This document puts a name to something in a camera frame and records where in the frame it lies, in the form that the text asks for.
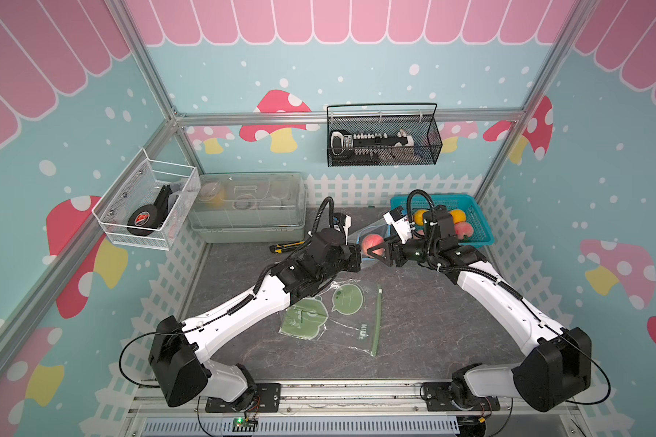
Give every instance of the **white wire basket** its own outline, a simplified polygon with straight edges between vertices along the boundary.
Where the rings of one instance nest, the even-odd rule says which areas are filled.
[[[114,184],[92,208],[92,213],[114,244],[138,248],[169,250],[173,247],[177,233],[183,228],[194,199],[199,193],[199,173],[196,167],[171,162],[155,161],[145,150],[143,161],[121,184]],[[134,162],[140,159],[139,154]],[[128,226],[129,217],[141,206],[153,204],[164,185],[182,186],[175,204],[169,208],[168,216],[157,228]],[[133,235],[130,229],[147,229],[147,236]]]

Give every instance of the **clear plastic bag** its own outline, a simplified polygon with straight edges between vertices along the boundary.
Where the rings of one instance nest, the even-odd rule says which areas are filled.
[[[381,236],[381,238],[386,239],[391,235],[391,225],[386,224],[386,221],[383,218],[380,218],[376,222],[348,235],[348,243],[362,244],[362,239],[372,233],[375,233]],[[372,267],[379,262],[378,259],[367,256],[364,251],[362,251],[361,254],[362,264],[360,264],[360,268],[362,270],[368,267]]]
[[[381,328],[381,299],[382,289],[378,284],[359,279],[335,280],[316,297],[290,306],[279,332],[350,347],[375,357]]]

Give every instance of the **metal vent grille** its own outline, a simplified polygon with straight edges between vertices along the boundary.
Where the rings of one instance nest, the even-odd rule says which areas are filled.
[[[261,417],[257,430],[234,432],[233,417],[202,419],[214,436],[421,436],[459,433],[456,417]],[[142,437],[206,436],[196,417],[149,419]]]

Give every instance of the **teal plastic basket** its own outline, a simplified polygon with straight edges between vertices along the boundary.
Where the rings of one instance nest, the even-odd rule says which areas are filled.
[[[432,197],[432,201],[435,205],[445,205],[448,211],[460,209],[466,214],[466,221],[473,227],[473,235],[468,242],[462,242],[462,244],[467,244],[475,248],[493,244],[495,239],[493,238],[491,227],[488,226],[488,222],[486,222],[486,218],[483,217],[481,208],[473,197],[468,194],[431,194],[430,197]],[[391,209],[403,206],[403,212],[405,213],[407,198],[408,196],[392,197]],[[419,209],[430,209],[425,197],[420,195],[413,197],[413,200],[411,201],[411,211],[415,214]],[[416,226],[416,229],[422,230],[422,227]]]

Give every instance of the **green zipper seal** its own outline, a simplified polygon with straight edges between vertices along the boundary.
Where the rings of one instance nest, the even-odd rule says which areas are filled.
[[[376,322],[374,325],[374,340],[372,340],[371,356],[376,357],[376,350],[379,348],[379,331],[381,330],[381,285],[377,284],[378,293],[376,295]]]

